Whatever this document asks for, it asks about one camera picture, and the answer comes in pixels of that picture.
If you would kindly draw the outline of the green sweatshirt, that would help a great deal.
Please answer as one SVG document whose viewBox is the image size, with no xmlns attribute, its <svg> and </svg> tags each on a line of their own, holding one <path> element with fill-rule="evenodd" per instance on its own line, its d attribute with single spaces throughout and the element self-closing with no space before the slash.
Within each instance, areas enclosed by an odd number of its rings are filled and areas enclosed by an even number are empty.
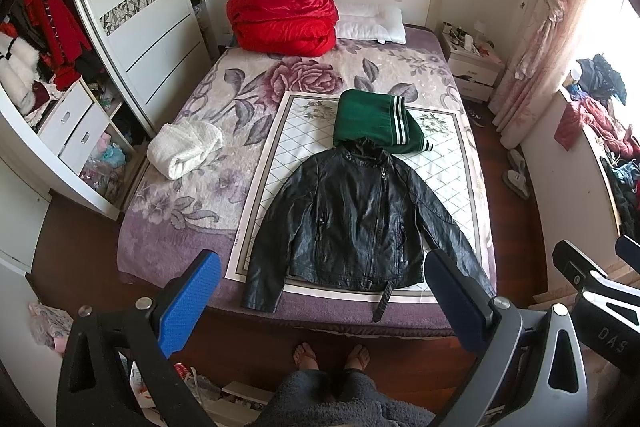
<svg viewBox="0 0 640 427">
<path fill-rule="evenodd" d="M 368 139 L 392 154 L 431 150 L 421 127 L 400 95 L 350 89 L 338 100 L 333 144 Z"/>
</svg>

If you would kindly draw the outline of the clothes pile by window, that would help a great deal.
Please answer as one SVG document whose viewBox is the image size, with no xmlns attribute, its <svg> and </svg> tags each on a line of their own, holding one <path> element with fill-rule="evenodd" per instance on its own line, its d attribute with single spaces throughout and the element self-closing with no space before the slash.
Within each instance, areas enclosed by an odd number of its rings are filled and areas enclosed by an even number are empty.
<svg viewBox="0 0 640 427">
<path fill-rule="evenodd" d="M 627 101 L 619 72 L 597 54 L 577 61 L 579 78 L 567 88 L 570 103 L 564 109 L 554 139 L 570 150 L 585 127 L 599 138 L 605 150 L 600 159 L 620 217 L 620 234 L 639 239 L 639 140 L 611 115 L 612 102 Z"/>
</svg>

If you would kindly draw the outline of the bed with floral purple blanket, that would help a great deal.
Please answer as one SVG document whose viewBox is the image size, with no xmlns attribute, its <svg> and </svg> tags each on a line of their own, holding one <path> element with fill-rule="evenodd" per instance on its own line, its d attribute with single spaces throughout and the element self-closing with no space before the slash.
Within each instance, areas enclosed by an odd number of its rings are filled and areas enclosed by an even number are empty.
<svg viewBox="0 0 640 427">
<path fill-rule="evenodd" d="M 338 40 L 316 58 L 224 52 L 179 115 L 214 124 L 224 144 L 178 180 L 145 171 L 119 232 L 122 277 L 163 286 L 211 249 L 224 276 L 210 305 L 241 313 L 262 217 L 290 174 L 329 150 L 338 98 L 354 88 L 405 100 L 431 145 L 405 164 L 456 220 L 495 285 L 484 176 L 461 95 L 434 32 L 411 26 L 406 35 L 403 44 Z"/>
</svg>

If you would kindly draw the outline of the white slippers pair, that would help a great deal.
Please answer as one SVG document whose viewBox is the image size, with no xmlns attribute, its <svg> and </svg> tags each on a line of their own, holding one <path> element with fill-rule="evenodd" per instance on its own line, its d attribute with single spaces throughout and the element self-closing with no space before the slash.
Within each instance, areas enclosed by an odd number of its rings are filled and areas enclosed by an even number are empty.
<svg viewBox="0 0 640 427">
<path fill-rule="evenodd" d="M 506 153 L 510 169 L 502 174 L 502 181 L 507 188 L 521 197 L 521 199 L 529 199 L 529 189 L 526 176 L 526 160 L 524 156 L 517 150 L 509 150 Z"/>
</svg>

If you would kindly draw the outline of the white folded fluffy garment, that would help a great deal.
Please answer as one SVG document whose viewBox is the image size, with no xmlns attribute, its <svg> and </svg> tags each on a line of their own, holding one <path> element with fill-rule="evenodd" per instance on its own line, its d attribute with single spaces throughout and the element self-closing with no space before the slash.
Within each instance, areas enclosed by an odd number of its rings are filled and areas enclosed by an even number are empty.
<svg viewBox="0 0 640 427">
<path fill-rule="evenodd" d="M 224 146 L 222 132 L 208 121 L 164 124 L 146 149 L 151 165 L 166 179 L 178 180 Z"/>
</svg>

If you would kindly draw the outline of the white bedside table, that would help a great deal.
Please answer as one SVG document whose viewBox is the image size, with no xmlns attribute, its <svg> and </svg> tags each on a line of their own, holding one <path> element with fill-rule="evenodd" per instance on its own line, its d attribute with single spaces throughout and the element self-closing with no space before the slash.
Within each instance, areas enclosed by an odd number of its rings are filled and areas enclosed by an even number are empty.
<svg viewBox="0 0 640 427">
<path fill-rule="evenodd" d="M 448 23 L 439 28 L 439 41 L 451 74 L 462 98 L 486 103 L 497 87 L 504 65 L 491 48 L 479 49 L 473 44 L 472 51 L 464 47 L 466 32 Z"/>
</svg>

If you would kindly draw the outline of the red hanging coat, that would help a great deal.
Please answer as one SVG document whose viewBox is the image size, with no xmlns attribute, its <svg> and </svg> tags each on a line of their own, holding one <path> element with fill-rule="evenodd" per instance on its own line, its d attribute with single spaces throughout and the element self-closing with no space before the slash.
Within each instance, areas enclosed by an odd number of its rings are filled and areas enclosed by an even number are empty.
<svg viewBox="0 0 640 427">
<path fill-rule="evenodd" d="M 23 0 L 29 21 L 46 40 L 58 91 L 66 91 L 80 78 L 75 62 L 92 50 L 85 31 L 63 0 Z"/>
</svg>

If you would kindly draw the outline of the white sliding wardrobe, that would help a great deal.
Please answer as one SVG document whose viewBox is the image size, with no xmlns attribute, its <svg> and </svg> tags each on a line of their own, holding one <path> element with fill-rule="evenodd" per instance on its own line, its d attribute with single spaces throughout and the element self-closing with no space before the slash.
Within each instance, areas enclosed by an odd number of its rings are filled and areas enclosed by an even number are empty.
<svg viewBox="0 0 640 427">
<path fill-rule="evenodd" d="M 23 0 L 1 0 L 1 261 L 32 269 L 51 197 L 117 219 L 146 149 L 210 60 L 192 0 L 63 0 L 92 50 L 54 84 L 46 40 Z"/>
</svg>

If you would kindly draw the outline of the pink floral curtain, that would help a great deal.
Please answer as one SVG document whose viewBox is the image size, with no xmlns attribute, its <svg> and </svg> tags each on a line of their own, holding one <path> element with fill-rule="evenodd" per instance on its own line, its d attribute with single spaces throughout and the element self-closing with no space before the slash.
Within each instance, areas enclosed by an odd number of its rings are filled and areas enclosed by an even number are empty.
<svg viewBox="0 0 640 427">
<path fill-rule="evenodd" d="M 489 102 L 507 150 L 518 147 L 544 115 L 565 80 L 582 14 L 590 0 L 534 0 L 513 54 Z"/>
</svg>

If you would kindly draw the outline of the white pillow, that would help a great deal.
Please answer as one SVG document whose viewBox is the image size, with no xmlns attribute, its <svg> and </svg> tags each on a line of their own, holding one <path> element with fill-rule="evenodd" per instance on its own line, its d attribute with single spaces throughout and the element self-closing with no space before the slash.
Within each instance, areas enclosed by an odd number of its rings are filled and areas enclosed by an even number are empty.
<svg viewBox="0 0 640 427">
<path fill-rule="evenodd" d="M 338 2 L 335 33 L 339 39 L 405 44 L 401 9 L 391 4 Z"/>
</svg>

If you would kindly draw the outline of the red folded duvet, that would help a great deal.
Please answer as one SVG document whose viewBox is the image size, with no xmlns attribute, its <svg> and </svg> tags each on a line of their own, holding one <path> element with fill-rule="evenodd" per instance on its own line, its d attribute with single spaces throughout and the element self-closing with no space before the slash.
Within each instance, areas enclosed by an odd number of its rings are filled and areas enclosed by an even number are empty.
<svg viewBox="0 0 640 427">
<path fill-rule="evenodd" d="M 247 51 L 318 57 L 336 43 L 333 0 L 229 0 L 227 17 Z"/>
</svg>

